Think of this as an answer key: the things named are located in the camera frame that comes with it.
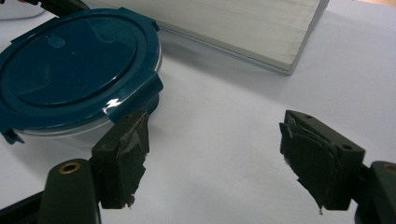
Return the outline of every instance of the white surface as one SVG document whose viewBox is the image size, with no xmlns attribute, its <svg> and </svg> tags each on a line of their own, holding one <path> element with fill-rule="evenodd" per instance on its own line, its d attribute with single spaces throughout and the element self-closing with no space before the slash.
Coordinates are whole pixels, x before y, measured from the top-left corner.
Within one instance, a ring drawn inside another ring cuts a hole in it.
<svg viewBox="0 0 396 224">
<path fill-rule="evenodd" d="M 0 20 L 33 17 L 43 11 L 41 7 L 22 4 L 17 0 L 7 0 L 3 5 L 0 4 Z"/>
<path fill-rule="evenodd" d="M 291 69 L 319 2 L 326 2 L 326 0 L 91 1 L 128 7 L 154 18 L 161 27 L 270 64 L 284 72 Z"/>
<path fill-rule="evenodd" d="M 1 47 L 49 17 L 2 21 Z M 102 210 L 103 223 L 354 223 L 354 203 L 318 213 L 279 153 L 278 123 L 286 109 L 302 111 L 364 147 L 365 164 L 396 161 L 392 21 L 395 8 L 332 0 L 291 77 L 162 33 L 147 171 L 133 207 Z M 42 190 L 57 163 L 90 157 L 51 141 L 1 143 L 0 207 Z"/>
</svg>

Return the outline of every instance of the white book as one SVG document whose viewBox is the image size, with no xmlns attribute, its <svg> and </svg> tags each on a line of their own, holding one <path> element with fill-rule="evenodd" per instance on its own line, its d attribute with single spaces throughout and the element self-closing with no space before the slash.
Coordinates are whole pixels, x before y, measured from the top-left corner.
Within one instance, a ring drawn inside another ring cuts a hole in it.
<svg viewBox="0 0 396 224">
<path fill-rule="evenodd" d="M 88 0 L 291 74 L 329 0 Z"/>
</svg>

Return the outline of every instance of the container lid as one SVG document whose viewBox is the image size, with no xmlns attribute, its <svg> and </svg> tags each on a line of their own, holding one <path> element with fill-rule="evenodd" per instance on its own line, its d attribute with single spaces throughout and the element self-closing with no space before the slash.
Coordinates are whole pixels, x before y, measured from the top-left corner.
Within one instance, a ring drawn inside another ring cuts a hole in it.
<svg viewBox="0 0 396 224">
<path fill-rule="evenodd" d="M 163 88 L 157 31 L 128 9 L 93 9 L 14 39 L 0 54 L 1 133 L 13 143 L 17 132 L 70 133 L 147 110 Z"/>
</svg>

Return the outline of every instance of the white table surface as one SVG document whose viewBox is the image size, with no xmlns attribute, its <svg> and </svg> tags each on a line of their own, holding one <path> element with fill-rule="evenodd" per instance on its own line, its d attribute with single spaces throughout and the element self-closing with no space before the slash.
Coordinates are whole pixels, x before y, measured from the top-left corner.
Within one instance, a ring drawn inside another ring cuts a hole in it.
<svg viewBox="0 0 396 224">
<path fill-rule="evenodd" d="M 50 18 L 0 21 L 0 49 Z M 103 223 L 354 223 L 323 211 L 279 153 L 286 109 L 310 114 L 396 162 L 396 8 L 332 0 L 292 76 L 160 33 L 164 90 L 149 120 L 150 153 L 131 209 Z M 48 170 L 89 150 L 0 140 L 0 208 L 44 188 Z"/>
</svg>

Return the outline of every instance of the food container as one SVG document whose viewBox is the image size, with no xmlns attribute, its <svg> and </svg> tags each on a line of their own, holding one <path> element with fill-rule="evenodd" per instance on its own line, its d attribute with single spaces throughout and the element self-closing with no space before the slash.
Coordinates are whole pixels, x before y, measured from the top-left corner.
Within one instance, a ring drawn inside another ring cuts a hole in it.
<svg viewBox="0 0 396 224">
<path fill-rule="evenodd" d="M 163 84 L 155 21 L 120 9 L 52 19 L 0 54 L 0 132 L 92 147 L 120 118 L 151 113 Z"/>
</svg>

